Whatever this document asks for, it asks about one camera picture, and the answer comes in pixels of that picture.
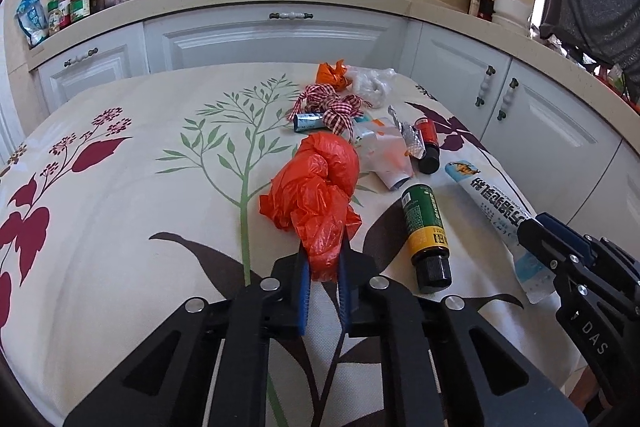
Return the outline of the clear plastic bag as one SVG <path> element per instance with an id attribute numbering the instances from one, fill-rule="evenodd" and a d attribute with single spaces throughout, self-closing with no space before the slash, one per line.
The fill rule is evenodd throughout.
<path id="1" fill-rule="evenodd" d="M 383 107 L 393 91 L 397 72 L 393 68 L 375 69 L 348 66 L 349 90 L 372 108 Z"/>

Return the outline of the blue white snack bag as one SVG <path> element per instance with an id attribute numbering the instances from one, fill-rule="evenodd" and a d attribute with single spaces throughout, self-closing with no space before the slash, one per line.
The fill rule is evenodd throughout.
<path id="1" fill-rule="evenodd" d="M 47 39 L 49 24 L 40 0 L 21 0 L 15 18 L 31 49 Z"/>

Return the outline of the white lidded container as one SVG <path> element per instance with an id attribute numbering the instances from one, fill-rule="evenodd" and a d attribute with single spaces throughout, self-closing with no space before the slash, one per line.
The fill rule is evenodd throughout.
<path id="1" fill-rule="evenodd" d="M 529 31 L 533 7 L 522 0 L 495 0 L 492 21 L 513 31 Z"/>

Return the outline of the red plastic bag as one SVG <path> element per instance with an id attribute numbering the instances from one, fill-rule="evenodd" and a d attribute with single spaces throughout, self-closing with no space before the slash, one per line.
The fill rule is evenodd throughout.
<path id="1" fill-rule="evenodd" d="M 300 142 L 292 159 L 259 197 L 259 212 L 283 231 L 293 231 L 302 243 L 317 282 L 337 279 L 344 237 L 361 227 L 352 209 L 360 173 L 356 150 L 331 132 L 317 132 Z"/>

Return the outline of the orange wrapper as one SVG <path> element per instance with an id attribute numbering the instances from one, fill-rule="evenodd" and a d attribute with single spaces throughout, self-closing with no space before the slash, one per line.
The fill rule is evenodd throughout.
<path id="1" fill-rule="evenodd" d="M 347 78 L 347 66 L 343 60 L 338 60 L 334 65 L 322 63 L 318 66 L 316 74 L 317 84 L 331 86 L 336 92 L 345 91 L 352 83 Z"/>

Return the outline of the silver foil wrapper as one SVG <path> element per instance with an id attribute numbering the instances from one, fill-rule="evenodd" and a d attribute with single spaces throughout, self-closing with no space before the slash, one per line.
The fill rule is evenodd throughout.
<path id="1" fill-rule="evenodd" d="M 404 139 L 408 155 L 412 158 L 422 159 L 425 154 L 425 145 L 420 133 L 408 121 L 401 120 L 393 106 L 387 106 L 387 113 L 392 117 L 394 125 Z"/>

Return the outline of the white blue toothpaste tube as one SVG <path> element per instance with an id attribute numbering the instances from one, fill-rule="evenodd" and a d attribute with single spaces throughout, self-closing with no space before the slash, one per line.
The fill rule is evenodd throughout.
<path id="1" fill-rule="evenodd" d="M 518 239 L 518 227 L 533 216 L 506 191 L 497 173 L 489 173 L 467 160 L 450 161 L 445 171 L 475 202 L 501 237 L 513 257 L 514 274 L 532 305 L 554 293 L 553 273 L 531 254 Z"/>

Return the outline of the red black small bottle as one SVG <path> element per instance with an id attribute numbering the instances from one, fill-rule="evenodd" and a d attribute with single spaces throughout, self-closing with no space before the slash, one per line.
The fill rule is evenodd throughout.
<path id="1" fill-rule="evenodd" d="M 435 123 L 430 118 L 419 118 L 414 127 L 423 141 L 424 153 L 418 160 L 419 170 L 424 174 L 433 174 L 439 169 L 439 142 Z"/>

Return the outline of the green yellow spray can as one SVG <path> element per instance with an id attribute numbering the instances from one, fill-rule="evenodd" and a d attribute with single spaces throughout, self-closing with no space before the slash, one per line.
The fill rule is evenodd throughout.
<path id="1" fill-rule="evenodd" d="M 402 193 L 408 249 L 423 294 L 433 294 L 452 282 L 449 244 L 435 194 L 426 184 L 414 184 Z"/>

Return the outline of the red white checkered cloth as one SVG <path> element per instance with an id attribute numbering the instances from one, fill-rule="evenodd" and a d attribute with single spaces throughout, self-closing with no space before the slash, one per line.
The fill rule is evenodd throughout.
<path id="1" fill-rule="evenodd" d="M 363 109 L 371 107 L 356 94 L 341 95 L 330 84 L 310 84 L 299 93 L 286 119 L 294 121 L 299 115 L 319 115 L 326 129 L 334 134 L 354 133 L 357 118 Z"/>

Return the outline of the floral tablecloth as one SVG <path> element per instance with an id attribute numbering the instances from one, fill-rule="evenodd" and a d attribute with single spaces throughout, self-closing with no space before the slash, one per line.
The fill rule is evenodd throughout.
<path id="1" fill-rule="evenodd" d="M 259 213 L 259 197 L 305 135 L 285 114 L 316 66 L 232 64 L 129 78 L 85 91 L 26 139 L 1 178 L 1 355 L 44 425 L 66 415 L 181 303 L 232 297 L 297 251 L 294 232 Z M 444 171 L 469 161 L 536 212 L 469 131 L 414 81 L 394 79 L 386 106 L 436 120 L 440 169 L 390 191 L 360 167 L 352 245 L 416 291 L 390 210 L 406 186 L 434 191 L 452 285 L 561 387 L 579 353 L 555 322 L 557 295 L 531 305 L 512 256 L 482 210 Z M 341 338 L 335 289 L 314 284 L 303 347 L 270 348 L 267 426 L 384 426 L 378 343 Z"/>

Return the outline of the white kitchen cabinets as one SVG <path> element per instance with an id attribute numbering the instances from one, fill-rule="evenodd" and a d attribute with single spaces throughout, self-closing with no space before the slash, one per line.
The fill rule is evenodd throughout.
<path id="1" fill-rule="evenodd" d="M 37 46 L 49 108 L 116 79 L 228 63 L 392 68 L 472 132 L 541 211 L 639 250 L 639 118 L 585 69 L 529 38 L 455 16 L 422 22 L 344 6 L 250 3 L 144 17 L 122 6 Z"/>

